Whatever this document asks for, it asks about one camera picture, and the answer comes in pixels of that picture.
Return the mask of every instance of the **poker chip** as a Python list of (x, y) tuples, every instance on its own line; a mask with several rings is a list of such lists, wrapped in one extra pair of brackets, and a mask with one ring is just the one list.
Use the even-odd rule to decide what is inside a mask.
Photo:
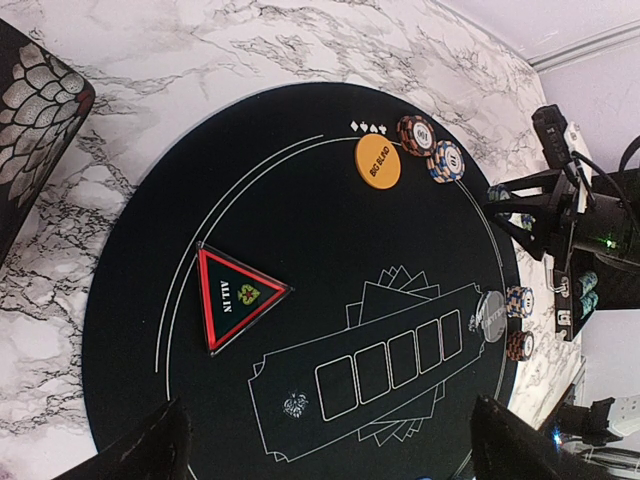
[(427, 158), (427, 168), (438, 183), (460, 180), (464, 175), (464, 160), (457, 145), (449, 140), (441, 140), (436, 146), (435, 155)]
[(527, 318), (533, 313), (533, 290), (529, 287), (510, 287), (506, 298), (507, 316)]
[(416, 157), (429, 157), (436, 148), (433, 127), (419, 115), (402, 117), (397, 126), (402, 148)]
[[(502, 200), (509, 200), (511, 198), (511, 192), (502, 185), (501, 183), (497, 185), (491, 185), (487, 190), (487, 200), (489, 203), (500, 202)], [(511, 213), (498, 213), (498, 217), (504, 218), (505, 220), (511, 219)]]
[(507, 357), (514, 362), (526, 362), (535, 346), (533, 333), (521, 330), (512, 332), (507, 339)]

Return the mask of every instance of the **stack of poker chips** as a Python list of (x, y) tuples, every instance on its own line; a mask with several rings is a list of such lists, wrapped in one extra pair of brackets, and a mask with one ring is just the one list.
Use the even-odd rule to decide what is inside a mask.
[(408, 153), (416, 157), (429, 157), (436, 149), (433, 127), (420, 115), (402, 117), (397, 126), (398, 137)]
[(583, 319), (598, 306), (598, 294), (593, 290), (598, 284), (598, 275), (588, 271), (582, 274), (573, 285), (574, 318)]
[(464, 175), (464, 160), (458, 146), (449, 140), (440, 140), (434, 156), (427, 158), (427, 168), (438, 183), (460, 180)]

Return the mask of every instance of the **marble countertop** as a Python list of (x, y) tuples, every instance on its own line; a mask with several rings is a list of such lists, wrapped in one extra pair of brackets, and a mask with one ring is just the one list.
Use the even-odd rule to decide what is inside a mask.
[[(95, 453), (80, 379), (92, 273), (136, 186), (212, 112), (282, 84), (363, 84), (431, 113), (491, 183), (545, 168), (535, 72), (429, 0), (0, 0), (0, 11), (97, 92), (0, 271), (0, 478), (51, 478)], [(580, 341), (555, 339), (543, 266), (518, 258), (537, 345), (509, 406), (538, 425), (578, 371)]]

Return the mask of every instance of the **white line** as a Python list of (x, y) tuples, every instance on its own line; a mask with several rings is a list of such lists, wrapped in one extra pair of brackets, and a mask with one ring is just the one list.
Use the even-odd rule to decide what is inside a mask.
[[(360, 368), (358, 368), (358, 355), (362, 354), (364, 352), (366, 352), (367, 350), (371, 350), (373, 348), (382, 346), (382, 351), (383, 351), (383, 355), (384, 355), (384, 364), (385, 364), (385, 368), (387, 370), (387, 390), (379, 393), (378, 395), (376, 395), (375, 397), (371, 397), (370, 399), (368, 399), (366, 402), (362, 399), (362, 392), (360, 390)], [(369, 402), (373, 402), (374, 400), (386, 395), (387, 393), (389, 393), (391, 391), (391, 373), (389, 372), (389, 356), (387, 354), (387, 344), (385, 342), (379, 342), (373, 345), (370, 345), (368, 347), (363, 348), (362, 350), (358, 350), (356, 353), (353, 354), (353, 359), (356, 362), (356, 367), (354, 369), (355, 375), (356, 375), (356, 388), (357, 388), (357, 395), (358, 395), (358, 400), (360, 401), (361, 405), (365, 405)]]
[[(338, 413), (337, 415), (334, 415), (333, 417), (328, 417), (324, 414), (324, 401), (322, 400), (322, 388), (320, 387), (320, 379), (318, 378), (318, 370), (324, 367), (327, 367), (333, 363), (337, 363), (340, 362), (344, 359), (348, 359), (349, 360), (349, 365), (351, 365), (351, 380), (353, 381), (353, 407), (348, 408), (347, 410), (344, 410), (340, 413)], [(325, 422), (329, 422), (331, 420), (333, 420), (334, 418), (338, 418), (341, 417), (342, 415), (349, 413), (351, 410), (355, 410), (356, 408), (358, 408), (358, 398), (360, 396), (360, 388), (357, 384), (357, 374), (356, 374), (356, 370), (353, 366), (353, 358), (351, 358), (351, 355), (345, 355), (343, 357), (340, 358), (336, 358), (335, 360), (331, 360), (329, 362), (323, 363), (322, 365), (318, 365), (315, 370), (314, 370), (314, 375), (316, 377), (316, 388), (318, 389), (318, 399), (320, 400), (320, 410), (322, 411), (322, 419)]]
[[(420, 333), (418, 332), (418, 330), (420, 330), (422, 328), (426, 328), (429, 325), (431, 325), (432, 323), (435, 323), (436, 326), (438, 327), (438, 342), (440, 344), (440, 352), (438, 352), (438, 356), (440, 357), (440, 360), (438, 361), (438, 363), (434, 363), (433, 365), (431, 365), (426, 370), (422, 370), (422, 360), (420, 359), (420, 351), (422, 351), (422, 349), (420, 348)], [(442, 330), (441, 330), (441, 327), (440, 327), (440, 322), (438, 322), (437, 318), (434, 318), (433, 320), (429, 320), (427, 323), (424, 323), (424, 324), (420, 325), (419, 327), (416, 327), (416, 342), (417, 342), (417, 347), (418, 347), (418, 370), (420, 371), (420, 375), (422, 375), (424, 373), (427, 373), (427, 372), (433, 370), (434, 368), (436, 368), (438, 365), (440, 365), (442, 363)]]
[[(460, 338), (460, 348), (458, 348), (458, 351), (456, 353), (452, 353), (449, 356), (445, 356), (445, 351), (444, 351), (444, 328), (442, 327), (442, 319), (446, 318), (450, 315), (456, 314), (456, 316), (458, 317), (458, 337)], [(446, 362), (447, 360), (455, 357), (456, 355), (458, 355), (459, 353), (462, 353), (462, 326), (460, 325), (460, 310), (455, 309), (449, 313), (445, 313), (444, 315), (442, 315), (440, 317), (440, 333), (442, 335), (442, 359)]]
[[(413, 337), (413, 359), (416, 362), (415, 363), (416, 374), (413, 377), (411, 377), (410, 379), (405, 380), (404, 382), (396, 385), (395, 384), (396, 382), (393, 381), (393, 362), (391, 361), (391, 342), (393, 342), (394, 340), (397, 340), (397, 339), (399, 339), (401, 337), (404, 337), (405, 335), (411, 335)], [(387, 351), (389, 352), (389, 367), (390, 367), (390, 373), (391, 373), (391, 386), (393, 387), (394, 390), (397, 389), (397, 388), (400, 388), (403, 385), (406, 385), (407, 383), (409, 383), (410, 381), (415, 380), (416, 378), (418, 378), (418, 375), (419, 375), (419, 373), (418, 373), (418, 349), (416, 347), (416, 343), (417, 343), (416, 332), (413, 331), (413, 330), (409, 330), (407, 332), (402, 332), (401, 334), (396, 335), (395, 337), (391, 337), (389, 340), (387, 340)]]
[(200, 230), (202, 229), (202, 227), (204, 226), (205, 222), (209, 219), (209, 217), (213, 214), (213, 212), (216, 210), (216, 208), (218, 208), (218, 206), (220, 205), (220, 203), (222, 203), (222, 201), (224, 201), (224, 199), (227, 197), (227, 195), (229, 195), (231, 193), (231, 191), (236, 188), (238, 186), (239, 183), (241, 183), (244, 179), (246, 179), (249, 175), (251, 175), (254, 171), (256, 171), (258, 168), (260, 168), (262, 165), (264, 165), (266, 162), (268, 162), (269, 160), (271, 160), (272, 158), (280, 155), (281, 153), (296, 147), (302, 143), (311, 141), (311, 140), (315, 140), (318, 138), (322, 138), (324, 135), (316, 135), (315, 137), (309, 137), (306, 138), (304, 140), (300, 140), (299, 142), (296, 142), (294, 144), (289, 145), (288, 147), (283, 148), (282, 150), (277, 151), (276, 153), (274, 153), (273, 155), (271, 155), (270, 157), (267, 157), (265, 160), (263, 160), (262, 162), (260, 162), (258, 165), (256, 165), (255, 167), (253, 167), (251, 170), (249, 170), (245, 175), (242, 176), (242, 178), (240, 180), (238, 180), (233, 187), (231, 187), (227, 193), (225, 193), (222, 198), (220, 198), (220, 200), (218, 201), (218, 203), (215, 204), (215, 206), (209, 211), (209, 214), (205, 217), (205, 219), (200, 223), (200, 226), (198, 227), (198, 230), (196, 230), (196, 233), (193, 235), (193, 237), (191, 238), (191, 241), (189, 242), (189, 245), (187, 246), (187, 248), (185, 249), (184, 253), (182, 254), (182, 258), (180, 259), (180, 262), (178, 263), (178, 267), (176, 268), (175, 273), (173, 274), (173, 278), (171, 279), (171, 284), (169, 285), (169, 290), (167, 292), (167, 297), (165, 298), (164, 301), (164, 306), (162, 307), (162, 314), (160, 316), (160, 325), (158, 327), (158, 338), (156, 340), (156, 359), (155, 359), (155, 373), (158, 373), (158, 357), (159, 357), (159, 353), (160, 353), (160, 338), (162, 337), (162, 327), (164, 324), (164, 317), (167, 311), (167, 306), (169, 304), (169, 298), (171, 297), (171, 292), (173, 291), (173, 286), (176, 282), (176, 279), (178, 277), (178, 272), (180, 272), (180, 268), (182, 267), (182, 264), (184, 263), (185, 258), (187, 257), (187, 254), (189, 253), (189, 250), (193, 247), (193, 242), (195, 241), (195, 239), (198, 237), (198, 234), (200, 233)]
[[(240, 198), (240, 196), (241, 196), (245, 191), (247, 191), (247, 189), (248, 189), (249, 187), (251, 187), (251, 185), (253, 185), (255, 182), (257, 182), (258, 180), (260, 180), (260, 178), (262, 178), (264, 175), (266, 175), (267, 173), (269, 173), (273, 168), (277, 167), (278, 165), (280, 165), (280, 164), (281, 164), (281, 163), (283, 163), (283, 162), (286, 162), (286, 161), (287, 161), (287, 160), (289, 160), (290, 158), (295, 157), (296, 155), (301, 154), (302, 152), (305, 152), (305, 151), (307, 151), (307, 150), (311, 150), (312, 148), (320, 147), (320, 146), (322, 146), (322, 145), (326, 145), (326, 144), (329, 144), (329, 143), (344, 142), (344, 141), (347, 141), (347, 140), (359, 140), (359, 139), (360, 139), (360, 137), (345, 137), (345, 138), (334, 138), (334, 139), (332, 139), (332, 140), (326, 140), (326, 141), (324, 141), (324, 142), (320, 142), (320, 143), (314, 143), (313, 145), (310, 145), (310, 146), (308, 146), (308, 147), (302, 148), (302, 149), (300, 149), (300, 150), (298, 150), (298, 151), (296, 151), (296, 152), (294, 152), (294, 153), (291, 153), (291, 154), (287, 155), (286, 157), (284, 157), (284, 158), (282, 158), (282, 159), (278, 160), (276, 163), (274, 163), (273, 165), (271, 165), (270, 167), (268, 167), (267, 169), (265, 169), (265, 170), (264, 170), (263, 172), (261, 172), (257, 177), (255, 177), (253, 180), (251, 180), (251, 181), (249, 182), (249, 184), (247, 184), (247, 186), (246, 186), (246, 187), (244, 187), (242, 190), (240, 190), (240, 192), (239, 192), (235, 197), (233, 197), (233, 200), (231, 200), (231, 201), (229, 202), (229, 205), (227, 205), (227, 206), (225, 207), (225, 209), (220, 213), (220, 215), (218, 216), (218, 218), (216, 219), (216, 221), (213, 223), (213, 225), (211, 225), (211, 228), (210, 228), (210, 229), (209, 229), (209, 231), (205, 234), (203, 241), (205, 241), (205, 242), (206, 242), (207, 238), (209, 238), (209, 235), (211, 235), (211, 232), (212, 232), (212, 231), (213, 231), (213, 229), (216, 227), (216, 225), (218, 224), (218, 222), (222, 219), (222, 217), (223, 217), (223, 216), (224, 216), (224, 214), (227, 212), (227, 210), (229, 209), (229, 207), (231, 207), (231, 205), (233, 205), (233, 204), (235, 203), (235, 201), (236, 201), (238, 198)], [(207, 215), (207, 218), (206, 218), (204, 221), (206, 221), (206, 220), (211, 216), (211, 212), (209, 213), (209, 215)], [(193, 241), (194, 241), (194, 240), (195, 240), (195, 236), (194, 236), (194, 238), (192, 238), (192, 240), (191, 240), (191, 244), (193, 244)], [(182, 262), (184, 261), (184, 259), (185, 259), (185, 256), (186, 256), (187, 252), (188, 252), (188, 248), (187, 248), (187, 250), (185, 251), (184, 255), (182, 256), (182, 260), (180, 260), (180, 263), (181, 263), (181, 264), (182, 264)], [(185, 272), (185, 277), (184, 277), (184, 280), (182, 281), (182, 286), (180, 287), (180, 291), (178, 292), (178, 297), (176, 298), (176, 306), (175, 306), (175, 308), (173, 309), (173, 315), (171, 316), (171, 324), (170, 324), (170, 326), (169, 326), (169, 337), (167, 338), (167, 361), (166, 361), (166, 368), (167, 368), (167, 372), (166, 372), (166, 376), (165, 376), (165, 377), (166, 377), (165, 381), (166, 381), (167, 399), (170, 399), (170, 397), (171, 397), (171, 392), (170, 392), (170, 387), (169, 387), (169, 362), (170, 362), (170, 357), (171, 357), (171, 337), (172, 337), (172, 335), (173, 335), (173, 325), (174, 325), (175, 320), (176, 320), (176, 313), (178, 312), (178, 306), (180, 305), (180, 298), (182, 298), (182, 291), (184, 290), (184, 285), (185, 285), (185, 283), (187, 282), (187, 278), (189, 277), (189, 273), (191, 273), (191, 269), (193, 268), (194, 263), (195, 263), (195, 257), (194, 257), (194, 259), (191, 261), (191, 264), (189, 265), (189, 267), (187, 268), (187, 271)]]

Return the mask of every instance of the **poker table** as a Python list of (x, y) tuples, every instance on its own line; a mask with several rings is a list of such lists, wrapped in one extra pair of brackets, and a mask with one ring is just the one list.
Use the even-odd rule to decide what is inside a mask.
[[(461, 178), (434, 181), (403, 148), (406, 116), (458, 147)], [(488, 187), (429, 112), (376, 90), (292, 85), (212, 115), (148, 174), (95, 272), (82, 375), (98, 448), (180, 397), (199, 480), (468, 468), (474, 401), (508, 404), (518, 367), (508, 332), (474, 325), (486, 292), (520, 284)]]

